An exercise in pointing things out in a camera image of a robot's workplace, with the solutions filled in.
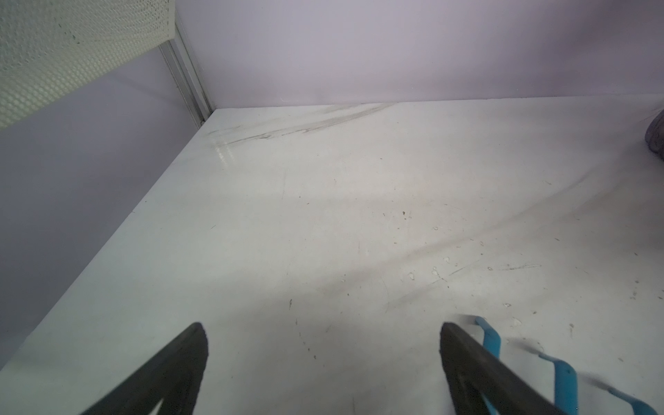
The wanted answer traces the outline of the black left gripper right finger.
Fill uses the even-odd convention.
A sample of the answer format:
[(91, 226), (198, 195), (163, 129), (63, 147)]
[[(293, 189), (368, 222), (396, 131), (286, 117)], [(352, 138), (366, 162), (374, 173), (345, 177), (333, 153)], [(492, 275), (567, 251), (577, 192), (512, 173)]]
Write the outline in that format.
[(456, 414), (560, 414), (456, 323), (440, 332), (442, 367)]

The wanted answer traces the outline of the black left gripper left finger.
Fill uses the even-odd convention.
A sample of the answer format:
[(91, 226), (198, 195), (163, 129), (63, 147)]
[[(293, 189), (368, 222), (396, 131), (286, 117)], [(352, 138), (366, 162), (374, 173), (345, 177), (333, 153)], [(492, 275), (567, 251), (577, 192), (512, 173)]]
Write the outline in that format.
[(191, 414), (209, 358), (201, 323), (192, 323), (86, 414)]

